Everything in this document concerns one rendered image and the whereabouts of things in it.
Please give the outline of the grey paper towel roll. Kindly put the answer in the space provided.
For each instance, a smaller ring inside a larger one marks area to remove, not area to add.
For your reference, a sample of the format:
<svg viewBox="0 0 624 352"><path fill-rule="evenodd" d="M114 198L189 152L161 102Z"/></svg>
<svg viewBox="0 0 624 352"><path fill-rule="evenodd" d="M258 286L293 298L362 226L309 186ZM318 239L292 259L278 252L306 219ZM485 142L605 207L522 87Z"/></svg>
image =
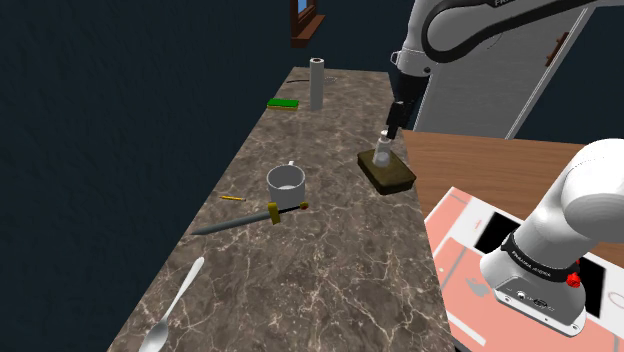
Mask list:
<svg viewBox="0 0 624 352"><path fill-rule="evenodd" d="M310 110L323 108L324 60L311 58L309 61L309 102Z"/></svg>

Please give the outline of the brown wooden framed window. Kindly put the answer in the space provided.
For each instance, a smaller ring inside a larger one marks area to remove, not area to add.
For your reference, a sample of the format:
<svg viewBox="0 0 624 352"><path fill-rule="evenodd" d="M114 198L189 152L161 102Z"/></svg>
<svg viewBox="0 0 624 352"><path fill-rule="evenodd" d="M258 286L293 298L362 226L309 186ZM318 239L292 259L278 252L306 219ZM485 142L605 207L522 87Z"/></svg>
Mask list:
<svg viewBox="0 0 624 352"><path fill-rule="evenodd" d="M318 12L318 0L289 0L290 46L306 48L325 20Z"/></svg>

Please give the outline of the small clear glass bottle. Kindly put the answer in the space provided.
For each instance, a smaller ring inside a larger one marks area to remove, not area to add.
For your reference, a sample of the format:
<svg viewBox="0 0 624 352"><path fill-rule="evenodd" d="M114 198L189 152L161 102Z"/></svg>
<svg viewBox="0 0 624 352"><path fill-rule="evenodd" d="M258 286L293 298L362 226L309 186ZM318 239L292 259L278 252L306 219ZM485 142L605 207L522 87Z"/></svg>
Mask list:
<svg viewBox="0 0 624 352"><path fill-rule="evenodd" d="M382 130L377 140L372 162L379 168L387 167L390 163L392 140L387 137L388 130Z"/></svg>

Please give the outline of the toy sword with yellow guard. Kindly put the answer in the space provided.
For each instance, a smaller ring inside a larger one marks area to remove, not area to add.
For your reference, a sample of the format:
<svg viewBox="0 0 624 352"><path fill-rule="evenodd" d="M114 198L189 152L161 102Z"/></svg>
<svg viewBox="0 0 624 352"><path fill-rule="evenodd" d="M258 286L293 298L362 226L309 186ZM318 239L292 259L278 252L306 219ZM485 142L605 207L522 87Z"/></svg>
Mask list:
<svg viewBox="0 0 624 352"><path fill-rule="evenodd" d="M281 222L282 214L295 211L295 210L306 210L308 207L309 207L309 204L307 202L301 202L299 205L294 206L294 207L279 209L278 205L275 202L269 202L267 205L267 210L264 212L259 212L259 213L248 215L245 217L236 218L233 220L228 220L226 222L202 227L202 228L194 230L192 232L192 235L208 235L208 234L212 234L212 233L220 232L223 230L236 228L236 227L240 227L240 226L244 226L244 225L248 225L251 223L256 223L256 222L268 220L268 219L270 219L271 223L275 225Z"/></svg>

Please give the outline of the white mug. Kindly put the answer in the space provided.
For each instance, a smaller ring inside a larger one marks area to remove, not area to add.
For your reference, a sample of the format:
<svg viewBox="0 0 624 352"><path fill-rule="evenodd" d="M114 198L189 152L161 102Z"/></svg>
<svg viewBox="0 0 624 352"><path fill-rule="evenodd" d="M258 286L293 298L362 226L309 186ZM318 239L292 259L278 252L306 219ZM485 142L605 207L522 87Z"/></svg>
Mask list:
<svg viewBox="0 0 624 352"><path fill-rule="evenodd" d="M306 174L293 161L272 168L266 180L270 200L279 209L298 207L305 201Z"/></svg>

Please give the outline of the silver spoon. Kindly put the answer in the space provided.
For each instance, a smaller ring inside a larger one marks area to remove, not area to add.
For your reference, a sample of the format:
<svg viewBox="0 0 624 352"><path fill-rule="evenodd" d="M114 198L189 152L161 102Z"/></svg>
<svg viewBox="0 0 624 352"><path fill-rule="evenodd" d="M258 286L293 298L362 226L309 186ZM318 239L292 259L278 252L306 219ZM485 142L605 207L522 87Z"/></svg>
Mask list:
<svg viewBox="0 0 624 352"><path fill-rule="evenodd" d="M161 349L164 347L169 335L169 316L172 313L173 309L176 307L182 295L193 283L194 279L201 270L204 261L205 259L203 257L198 257L194 261L167 311L165 312L163 317L146 334L141 346L139 347L138 352L160 352Z"/></svg>

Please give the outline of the dark olive rectangular block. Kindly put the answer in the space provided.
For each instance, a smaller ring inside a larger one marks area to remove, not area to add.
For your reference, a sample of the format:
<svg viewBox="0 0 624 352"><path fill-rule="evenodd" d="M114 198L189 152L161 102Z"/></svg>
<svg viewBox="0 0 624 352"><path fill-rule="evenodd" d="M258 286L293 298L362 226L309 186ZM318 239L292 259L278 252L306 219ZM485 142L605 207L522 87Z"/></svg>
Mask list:
<svg viewBox="0 0 624 352"><path fill-rule="evenodd" d="M416 175L393 152L389 152L389 164L378 167L373 163L374 149L357 154L357 163L380 195L390 195L410 190Z"/></svg>

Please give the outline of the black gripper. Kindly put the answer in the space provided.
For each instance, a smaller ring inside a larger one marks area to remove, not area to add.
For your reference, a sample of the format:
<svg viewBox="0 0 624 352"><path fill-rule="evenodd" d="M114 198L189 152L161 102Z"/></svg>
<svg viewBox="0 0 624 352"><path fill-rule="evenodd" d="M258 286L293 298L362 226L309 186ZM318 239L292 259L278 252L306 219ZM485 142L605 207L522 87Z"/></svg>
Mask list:
<svg viewBox="0 0 624 352"><path fill-rule="evenodd" d="M420 107L429 77L411 76L400 73L394 92L395 100L391 104L386 120L388 139L394 140L399 129L407 128L412 115Z"/></svg>

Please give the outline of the pink patterned robot stand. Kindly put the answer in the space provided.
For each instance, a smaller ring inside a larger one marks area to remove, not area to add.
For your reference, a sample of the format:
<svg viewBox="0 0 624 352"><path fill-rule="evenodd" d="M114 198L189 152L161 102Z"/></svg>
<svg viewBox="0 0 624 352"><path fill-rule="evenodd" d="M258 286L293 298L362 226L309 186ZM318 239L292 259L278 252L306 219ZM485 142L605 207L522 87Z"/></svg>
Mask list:
<svg viewBox="0 0 624 352"><path fill-rule="evenodd" d="M624 352L624 268L592 253L580 261L584 328L566 337L497 301L481 275L486 251L522 220L455 187L425 218L456 348L470 352Z"/></svg>

